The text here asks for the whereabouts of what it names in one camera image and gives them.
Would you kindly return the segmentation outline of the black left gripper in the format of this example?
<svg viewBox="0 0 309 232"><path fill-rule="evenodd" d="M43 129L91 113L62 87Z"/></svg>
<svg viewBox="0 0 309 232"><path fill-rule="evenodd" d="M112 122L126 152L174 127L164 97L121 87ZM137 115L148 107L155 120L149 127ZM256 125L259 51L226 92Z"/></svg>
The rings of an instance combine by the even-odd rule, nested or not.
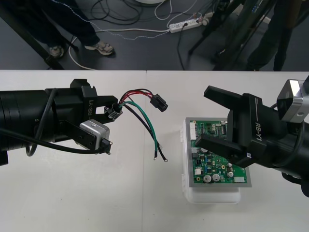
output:
<svg viewBox="0 0 309 232"><path fill-rule="evenodd" d="M54 103L54 142L79 141L87 135L80 128L81 123L92 119L101 124L114 122L117 116L110 113L119 112L118 99L98 96L86 79L74 79L69 88L59 88Z"/></svg>

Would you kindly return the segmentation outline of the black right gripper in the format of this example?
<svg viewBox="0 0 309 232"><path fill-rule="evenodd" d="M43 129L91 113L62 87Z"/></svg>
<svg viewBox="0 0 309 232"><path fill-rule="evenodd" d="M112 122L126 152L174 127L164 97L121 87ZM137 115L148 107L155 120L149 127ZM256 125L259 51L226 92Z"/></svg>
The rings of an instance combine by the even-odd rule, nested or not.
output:
<svg viewBox="0 0 309 232"><path fill-rule="evenodd" d="M262 99L252 94L239 95L221 88L208 86L204 97L229 109L227 140L200 135L195 145L226 158L240 167L254 163L277 168L288 158L290 144L286 123L278 112L265 106Z"/></svg>

